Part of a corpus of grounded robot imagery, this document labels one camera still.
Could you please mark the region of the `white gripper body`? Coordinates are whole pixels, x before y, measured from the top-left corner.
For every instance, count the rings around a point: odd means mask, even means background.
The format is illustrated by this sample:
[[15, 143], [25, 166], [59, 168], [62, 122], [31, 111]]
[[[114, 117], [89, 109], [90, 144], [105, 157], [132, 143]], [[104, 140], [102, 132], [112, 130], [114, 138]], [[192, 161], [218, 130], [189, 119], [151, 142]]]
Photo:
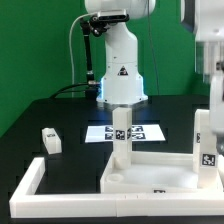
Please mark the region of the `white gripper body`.
[[216, 135], [224, 135], [224, 75], [214, 75], [210, 87], [210, 127]]

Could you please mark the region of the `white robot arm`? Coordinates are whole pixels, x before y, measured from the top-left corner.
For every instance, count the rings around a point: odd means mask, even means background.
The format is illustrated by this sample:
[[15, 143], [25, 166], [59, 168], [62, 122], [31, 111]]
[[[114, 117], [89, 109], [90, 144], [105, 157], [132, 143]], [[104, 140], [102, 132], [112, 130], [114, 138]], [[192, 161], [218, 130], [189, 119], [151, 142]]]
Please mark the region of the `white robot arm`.
[[[195, 71], [211, 83], [210, 128], [224, 136], [224, 0], [180, 0], [181, 23], [195, 35]], [[135, 104], [143, 100], [138, 76], [138, 42], [126, 27], [130, 19], [153, 12], [156, 0], [84, 0], [92, 32], [105, 36], [106, 73], [100, 102]]]

